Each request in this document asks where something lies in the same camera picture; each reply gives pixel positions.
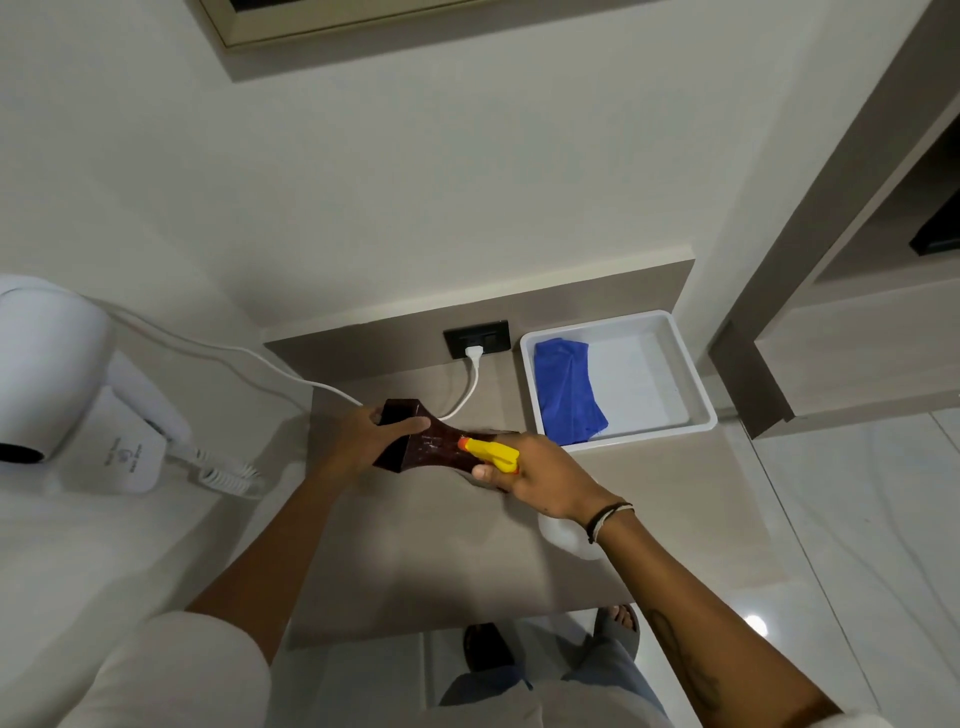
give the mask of black bracelet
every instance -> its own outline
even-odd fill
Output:
[[[587,525],[584,526],[584,530],[586,530],[586,532],[587,532],[587,540],[588,540],[591,544],[596,543],[596,542],[594,541],[594,539],[593,539],[593,529],[597,527],[597,523],[599,523],[600,521],[602,521],[602,520],[603,520],[603,517],[606,516],[608,513],[611,513],[612,511],[615,511],[615,510],[617,510],[617,509],[619,509],[619,508],[623,508],[624,506],[628,506],[628,505],[629,505],[631,508],[634,507],[634,505],[633,505],[632,503],[628,503],[626,500],[621,500],[621,501],[618,502],[618,503],[611,503],[610,505],[601,508],[600,511],[599,511],[599,513],[597,513],[596,516],[594,516],[593,518],[591,518],[591,519],[587,522]]]

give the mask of white bracelet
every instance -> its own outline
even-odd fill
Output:
[[[634,513],[636,513],[636,509],[634,508],[632,503],[619,503],[617,504],[616,508],[613,508],[607,513],[605,513],[603,517],[593,527],[593,533],[589,534],[588,541],[592,544],[595,544],[597,541],[597,536],[600,533],[600,529],[603,528],[603,524],[607,522],[607,519],[610,516],[612,516],[614,513],[619,513],[620,511],[626,511],[626,510],[631,510],[631,511],[634,511]]]

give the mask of white shirt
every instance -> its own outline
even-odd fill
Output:
[[[263,728],[270,668],[240,629],[173,612],[146,622],[107,657],[60,728]],[[520,683],[470,705],[435,708],[392,728],[670,728],[620,688]],[[876,716],[836,716],[818,728],[890,728]],[[310,726],[309,728],[333,728]]]

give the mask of white marble floor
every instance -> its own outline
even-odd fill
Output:
[[[898,728],[960,725],[960,409],[753,443],[736,421],[720,427],[787,575],[721,596],[760,617],[768,639],[843,708],[880,710]],[[537,679],[565,671],[592,622],[587,611],[500,627]],[[644,631],[638,666],[678,728],[699,726]],[[435,705],[466,669],[461,634],[309,650],[302,666],[279,661],[287,685],[301,676],[301,690],[277,694],[285,705],[270,724],[364,728]],[[317,671],[310,687],[302,676]]]

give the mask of plastic tray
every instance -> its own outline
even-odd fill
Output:
[[[543,420],[534,347],[557,337],[589,344],[590,385],[610,423],[587,442],[565,446],[567,451],[703,432],[716,426],[716,412],[673,316],[649,311],[531,331],[520,339],[537,432],[543,434]]]

